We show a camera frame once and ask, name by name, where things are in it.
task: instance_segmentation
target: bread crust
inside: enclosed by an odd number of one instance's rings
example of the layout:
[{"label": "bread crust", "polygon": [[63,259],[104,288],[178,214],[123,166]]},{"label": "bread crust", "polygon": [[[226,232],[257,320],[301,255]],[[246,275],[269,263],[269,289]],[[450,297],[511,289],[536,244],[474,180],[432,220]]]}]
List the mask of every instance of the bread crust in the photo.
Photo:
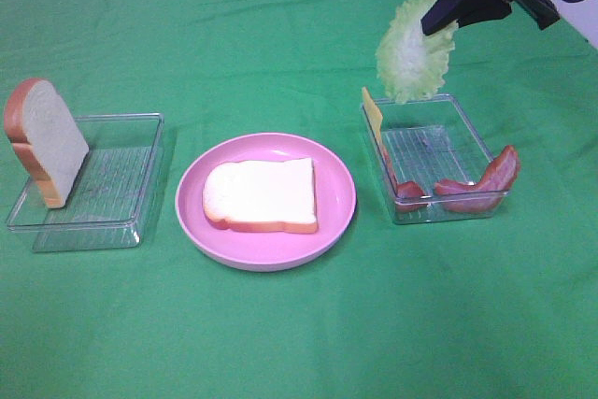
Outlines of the bread crust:
[{"label": "bread crust", "polygon": [[41,191],[46,206],[62,207],[64,206],[65,198],[61,198],[58,189],[52,182],[50,174],[36,158],[33,146],[27,139],[23,128],[25,99],[31,89],[40,81],[46,80],[44,78],[28,78],[21,82],[12,92],[4,109],[4,130],[15,154]]},{"label": "bread crust", "polygon": [[318,222],[289,223],[285,221],[229,221],[227,219],[214,220],[204,209],[207,220],[217,229],[231,229],[240,233],[275,233],[284,232],[291,234],[314,234],[318,231]]}]

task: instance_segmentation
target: table surface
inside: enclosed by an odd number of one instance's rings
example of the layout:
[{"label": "table surface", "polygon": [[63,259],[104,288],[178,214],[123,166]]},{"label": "table surface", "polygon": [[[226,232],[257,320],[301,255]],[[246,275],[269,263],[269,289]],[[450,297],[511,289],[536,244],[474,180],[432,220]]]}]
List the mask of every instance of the table surface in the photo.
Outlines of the table surface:
[{"label": "table surface", "polygon": [[[597,397],[598,53],[518,7],[458,31],[441,91],[520,176],[491,219],[397,226],[359,104],[403,1],[0,0],[0,98],[37,76],[75,115],[160,111],[171,150],[135,249],[0,230],[0,396]],[[175,213],[195,158],[263,131],[333,150],[358,197],[330,251],[269,274],[209,259]],[[7,139],[0,165],[5,217]]]}]

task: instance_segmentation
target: upright bread slice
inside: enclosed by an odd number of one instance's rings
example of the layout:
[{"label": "upright bread slice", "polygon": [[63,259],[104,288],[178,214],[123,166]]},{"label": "upright bread slice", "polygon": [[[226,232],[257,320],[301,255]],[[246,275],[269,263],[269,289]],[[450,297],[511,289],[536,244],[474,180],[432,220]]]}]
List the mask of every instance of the upright bread slice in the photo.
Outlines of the upright bread slice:
[{"label": "upright bread slice", "polygon": [[89,147],[63,98],[42,78],[23,81],[8,98],[4,129],[47,207],[63,207]]},{"label": "upright bread slice", "polygon": [[315,233],[314,180],[311,158],[220,164],[206,178],[204,212],[219,229]]}]

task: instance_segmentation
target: white bread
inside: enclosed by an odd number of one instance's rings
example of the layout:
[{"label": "white bread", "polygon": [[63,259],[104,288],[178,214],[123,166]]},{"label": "white bread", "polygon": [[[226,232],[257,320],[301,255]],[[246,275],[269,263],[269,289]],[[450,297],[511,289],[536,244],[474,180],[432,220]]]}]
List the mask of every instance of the white bread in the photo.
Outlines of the white bread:
[{"label": "white bread", "polygon": [[207,176],[204,213],[219,229],[312,234],[318,231],[311,158],[224,163]]},{"label": "white bread", "polygon": [[89,151],[63,98],[42,78],[23,81],[8,98],[4,129],[47,207],[63,207]]}]

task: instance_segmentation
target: pink plate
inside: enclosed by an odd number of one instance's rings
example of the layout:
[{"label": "pink plate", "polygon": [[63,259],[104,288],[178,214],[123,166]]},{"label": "pink plate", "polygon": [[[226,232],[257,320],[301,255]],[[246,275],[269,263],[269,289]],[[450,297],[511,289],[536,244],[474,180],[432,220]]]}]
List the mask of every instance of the pink plate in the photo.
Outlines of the pink plate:
[{"label": "pink plate", "polygon": [[[218,164],[305,157],[314,162],[318,232],[239,233],[209,224],[202,209],[202,192],[207,175]],[[259,133],[222,142],[197,158],[180,180],[176,208],[183,230],[207,256],[243,270],[277,271],[305,264],[329,249],[349,225],[355,200],[348,169],[323,145],[299,135]]]}]

